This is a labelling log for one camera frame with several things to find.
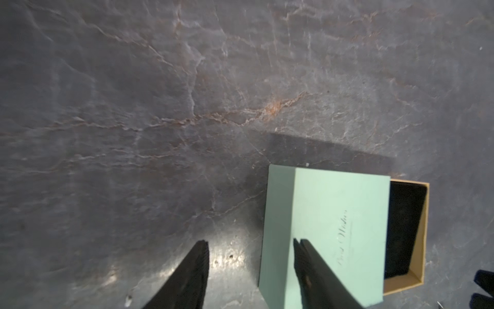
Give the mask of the mint green jewelry box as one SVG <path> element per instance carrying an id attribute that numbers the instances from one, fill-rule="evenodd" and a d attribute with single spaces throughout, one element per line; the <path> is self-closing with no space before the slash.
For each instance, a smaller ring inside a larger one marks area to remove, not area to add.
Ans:
<path id="1" fill-rule="evenodd" d="M 293 240 L 307 239 L 368 307 L 423 285 L 430 186 L 389 176 L 271 165 L 259 290 L 269 308 L 303 308 Z"/>

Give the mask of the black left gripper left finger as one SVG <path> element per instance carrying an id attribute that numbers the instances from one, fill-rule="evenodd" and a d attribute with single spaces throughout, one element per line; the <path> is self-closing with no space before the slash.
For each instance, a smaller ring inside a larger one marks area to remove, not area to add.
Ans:
<path id="1" fill-rule="evenodd" d="M 144 309 L 202 309 L 210 261 L 208 242 L 195 243 Z"/>

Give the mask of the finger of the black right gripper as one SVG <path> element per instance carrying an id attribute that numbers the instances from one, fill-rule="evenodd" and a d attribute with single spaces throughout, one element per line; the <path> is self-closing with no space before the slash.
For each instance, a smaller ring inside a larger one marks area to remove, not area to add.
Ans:
<path id="1" fill-rule="evenodd" d="M 474 282 L 485 291 L 488 296 L 474 293 L 470 300 L 470 309 L 494 309 L 494 274 L 487 270 L 478 270 Z"/>

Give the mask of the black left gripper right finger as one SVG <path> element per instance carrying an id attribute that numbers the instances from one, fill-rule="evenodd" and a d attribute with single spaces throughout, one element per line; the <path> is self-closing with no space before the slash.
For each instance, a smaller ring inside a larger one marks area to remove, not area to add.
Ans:
<path id="1" fill-rule="evenodd" d="M 303 309 L 362 309 L 307 239 L 293 240 Z"/>

